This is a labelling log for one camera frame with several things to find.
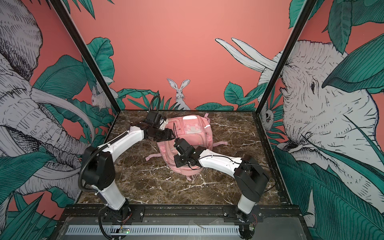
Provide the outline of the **pink student backpack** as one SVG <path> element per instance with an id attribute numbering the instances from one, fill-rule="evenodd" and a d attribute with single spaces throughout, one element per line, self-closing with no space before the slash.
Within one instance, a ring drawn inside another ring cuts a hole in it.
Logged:
<path id="1" fill-rule="evenodd" d="M 173 129 L 173 132 L 177 137 L 185 139 L 188 144 L 194 148 L 199 146 L 212 150 L 213 147 L 219 145 L 227 145 L 227 142 L 214 142 L 213 131 L 210 125 L 211 120 L 206 113 L 203 117 L 199 115 L 188 115 L 184 117 L 175 117 L 168 119 L 166 128 Z M 175 164 L 174 156 L 178 154 L 178 151 L 174 147 L 175 140 L 158 142 L 160 152 L 157 154 L 151 154 L 146 157 L 146 161 L 149 161 L 154 157 L 162 157 L 166 164 L 174 172 L 186 176 L 188 181 L 192 181 L 194 177 L 199 174 L 203 168 L 195 166 L 183 166 L 177 167 Z"/>

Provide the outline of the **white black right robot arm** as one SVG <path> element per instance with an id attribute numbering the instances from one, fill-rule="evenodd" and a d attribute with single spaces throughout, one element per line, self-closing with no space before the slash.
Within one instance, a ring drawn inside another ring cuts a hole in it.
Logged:
<path id="1" fill-rule="evenodd" d="M 236 216 L 243 223 L 251 218 L 252 210 L 260 201 L 270 179 L 263 167 L 249 155 L 235 158 L 198 147 L 186 152 L 179 151 L 174 160 L 178 168 L 198 166 L 233 177 L 242 194 L 236 207 Z"/>

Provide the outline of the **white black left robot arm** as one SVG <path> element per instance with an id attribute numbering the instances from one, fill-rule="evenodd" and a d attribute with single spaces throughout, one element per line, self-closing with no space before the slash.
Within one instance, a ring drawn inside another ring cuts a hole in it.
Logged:
<path id="1" fill-rule="evenodd" d="M 116 184 L 116 159 L 142 140 L 164 142 L 175 137 L 171 129 L 139 123 L 103 145 L 88 147 L 83 154 L 78 178 L 79 188 L 83 192 L 94 192 L 107 207 L 106 213 L 118 222 L 127 220 L 131 210 L 128 200 Z"/>

